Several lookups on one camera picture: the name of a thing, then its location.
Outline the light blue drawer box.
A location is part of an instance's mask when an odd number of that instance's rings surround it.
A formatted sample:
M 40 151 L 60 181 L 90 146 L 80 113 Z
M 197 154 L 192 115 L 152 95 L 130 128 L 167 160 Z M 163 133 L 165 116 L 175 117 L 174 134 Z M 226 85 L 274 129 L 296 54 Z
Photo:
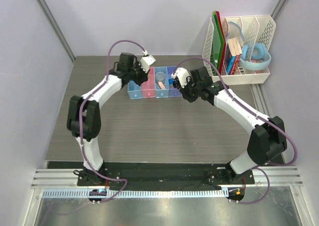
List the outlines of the light blue drawer box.
M 128 95 L 131 100 L 142 99 L 142 87 L 137 85 L 134 81 L 128 83 Z

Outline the pink drawer box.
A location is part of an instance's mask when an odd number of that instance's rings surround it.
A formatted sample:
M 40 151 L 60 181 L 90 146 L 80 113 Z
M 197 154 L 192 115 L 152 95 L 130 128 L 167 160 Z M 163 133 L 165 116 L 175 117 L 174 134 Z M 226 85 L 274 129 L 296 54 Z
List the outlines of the pink drawer box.
M 155 98 L 156 88 L 155 88 L 155 71 L 154 67 L 150 67 L 148 74 L 148 80 L 142 83 L 142 95 L 143 98 Z

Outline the clear tape roll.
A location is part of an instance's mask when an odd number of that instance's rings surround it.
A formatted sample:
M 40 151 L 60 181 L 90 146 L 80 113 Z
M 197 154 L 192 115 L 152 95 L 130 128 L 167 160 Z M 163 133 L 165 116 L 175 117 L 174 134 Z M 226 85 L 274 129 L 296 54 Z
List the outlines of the clear tape roll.
M 155 73 L 155 80 L 157 82 L 164 82 L 166 78 L 166 74 L 162 71 L 156 72 Z

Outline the purple drawer box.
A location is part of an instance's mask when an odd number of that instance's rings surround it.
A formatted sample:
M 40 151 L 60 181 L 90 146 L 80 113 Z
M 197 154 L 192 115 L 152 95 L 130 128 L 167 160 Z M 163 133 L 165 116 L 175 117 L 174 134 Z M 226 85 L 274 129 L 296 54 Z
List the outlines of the purple drawer box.
M 176 66 L 167 66 L 167 79 L 172 79 L 172 73 L 174 72 Z M 181 97 L 181 93 L 177 88 L 169 87 L 169 97 Z

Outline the blue glue stick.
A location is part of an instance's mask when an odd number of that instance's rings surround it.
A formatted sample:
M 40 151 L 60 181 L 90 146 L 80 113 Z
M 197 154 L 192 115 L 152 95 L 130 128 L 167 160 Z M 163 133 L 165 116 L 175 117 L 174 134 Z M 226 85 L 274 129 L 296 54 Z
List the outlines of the blue glue stick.
M 169 79 L 168 80 L 168 83 L 169 83 L 169 87 L 172 89 L 172 88 L 174 88 L 174 86 L 173 86 L 173 79 Z

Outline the pink eraser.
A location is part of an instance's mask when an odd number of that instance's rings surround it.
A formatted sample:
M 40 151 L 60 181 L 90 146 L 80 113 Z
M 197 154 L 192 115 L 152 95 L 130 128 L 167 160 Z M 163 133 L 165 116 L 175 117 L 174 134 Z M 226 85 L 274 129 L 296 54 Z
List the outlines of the pink eraser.
M 158 81 L 158 85 L 159 85 L 159 88 L 161 90 L 165 90 L 166 89 L 166 87 L 165 87 L 165 85 L 164 85 L 164 83 L 162 81 Z

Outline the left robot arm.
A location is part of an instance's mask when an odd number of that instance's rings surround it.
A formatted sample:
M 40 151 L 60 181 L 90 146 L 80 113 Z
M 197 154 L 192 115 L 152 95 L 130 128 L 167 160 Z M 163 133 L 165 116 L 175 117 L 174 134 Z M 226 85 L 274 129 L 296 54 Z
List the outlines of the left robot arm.
M 146 82 L 155 61 L 149 54 L 138 59 L 134 54 L 121 53 L 119 60 L 97 86 L 82 96 L 70 99 L 67 129 L 76 138 L 83 156 L 83 169 L 74 171 L 81 185 L 100 186 L 109 180 L 98 144 L 102 126 L 101 107 L 130 81 L 137 85 Z

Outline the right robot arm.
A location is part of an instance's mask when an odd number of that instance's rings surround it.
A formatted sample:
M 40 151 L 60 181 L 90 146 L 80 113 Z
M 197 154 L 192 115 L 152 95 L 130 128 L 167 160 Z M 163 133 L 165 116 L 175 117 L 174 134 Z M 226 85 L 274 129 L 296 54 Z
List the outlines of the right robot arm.
M 283 120 L 262 114 L 238 98 L 223 82 L 214 82 L 205 67 L 192 71 L 178 68 L 171 77 L 173 86 L 185 100 L 192 103 L 201 98 L 209 102 L 249 133 L 246 150 L 225 165 L 225 178 L 229 183 L 238 183 L 247 171 L 269 163 L 287 149 Z

